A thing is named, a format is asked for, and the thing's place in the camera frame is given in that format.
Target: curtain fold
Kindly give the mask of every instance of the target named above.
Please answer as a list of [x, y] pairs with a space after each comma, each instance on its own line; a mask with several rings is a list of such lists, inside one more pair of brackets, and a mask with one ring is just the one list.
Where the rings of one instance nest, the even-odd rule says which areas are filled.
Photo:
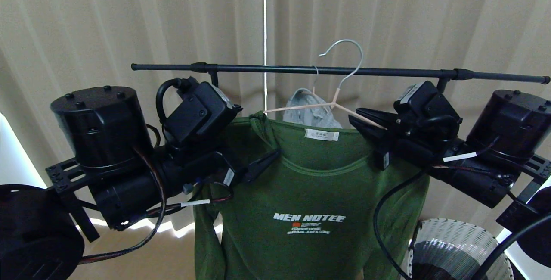
[[[551, 58], [551, 0], [267, 0], [268, 65], [354, 67], [358, 52], [344, 43], [316, 59], [338, 39], [358, 41], [367, 68], [467, 68], [480, 72], [547, 75]], [[333, 97], [342, 76], [320, 76], [316, 93]], [[268, 74], [268, 108], [282, 107], [299, 87], [311, 88], [313, 75]], [[342, 87], [341, 105], [393, 112], [392, 103], [423, 78], [352, 77]], [[519, 89], [550, 97], [542, 84], [453, 81], [445, 92], [464, 118], [465, 138], [492, 92]], [[350, 126], [345, 113], [337, 121]], [[539, 151], [551, 155], [550, 143]], [[529, 178], [513, 189], [518, 193]], [[490, 210], [438, 180], [431, 187], [423, 218], [447, 217], [500, 231], [494, 219], [510, 200]]]
[[[54, 99], [105, 84], [132, 87], [146, 121], [159, 128], [158, 86], [175, 76], [210, 77], [133, 72], [130, 64], [261, 64], [262, 6], [262, 0], [0, 0], [0, 111], [49, 182], [44, 168], [73, 157], [49, 108]], [[243, 115], [262, 109], [262, 74], [219, 76], [220, 88], [244, 107]], [[169, 90], [167, 113], [179, 101]], [[91, 200], [86, 190], [79, 194]], [[189, 211], [170, 220], [176, 229], [193, 221]]]

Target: clothing rod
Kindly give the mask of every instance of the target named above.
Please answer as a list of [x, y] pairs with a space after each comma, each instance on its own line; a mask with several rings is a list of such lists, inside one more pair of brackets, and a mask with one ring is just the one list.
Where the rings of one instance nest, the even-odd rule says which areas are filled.
[[[217, 72], [273, 72], [292, 74], [316, 74], [312, 66], [256, 66], [256, 65], [219, 65], [195, 62], [189, 65], [155, 65], [132, 64], [132, 70], [179, 70], [200, 73]], [[318, 67], [319, 74], [346, 75], [354, 68]], [[420, 78], [449, 78], [450, 80], [480, 80], [518, 81], [548, 84], [549, 76], [532, 76], [518, 74], [501, 74], [490, 72], [473, 72], [466, 69], [453, 70], [428, 70], [428, 69], [403, 69], [403, 68], [360, 68], [355, 75], [362, 76], [409, 76]]]

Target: green shirt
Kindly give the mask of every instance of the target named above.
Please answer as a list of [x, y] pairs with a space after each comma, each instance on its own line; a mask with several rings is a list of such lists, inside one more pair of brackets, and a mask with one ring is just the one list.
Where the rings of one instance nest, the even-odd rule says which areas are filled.
[[[338, 140], [305, 137], [306, 129], [338, 132]], [[397, 278], [374, 238], [372, 216], [379, 199], [417, 168], [394, 159], [378, 170], [370, 158], [374, 145], [355, 129], [307, 127], [262, 113], [235, 119], [223, 135], [244, 162], [274, 148], [283, 155], [251, 184], [234, 186], [231, 201], [195, 207], [198, 280], [353, 280], [362, 268], [365, 279]], [[380, 212], [382, 238], [398, 262], [428, 184], [428, 176], [421, 178]], [[205, 186], [198, 199], [226, 195]], [[218, 212], [222, 243], [213, 227]]]

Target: gray cloth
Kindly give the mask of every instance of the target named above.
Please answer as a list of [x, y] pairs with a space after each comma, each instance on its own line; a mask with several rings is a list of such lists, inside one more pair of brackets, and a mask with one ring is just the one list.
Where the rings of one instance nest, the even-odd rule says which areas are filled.
[[[286, 107], [318, 105], [321, 103], [327, 102], [313, 94], [310, 90], [299, 88], [295, 94], [291, 96]], [[333, 117], [333, 113], [329, 106], [287, 110], [283, 113], [283, 121], [313, 127], [342, 128], [341, 124]]]

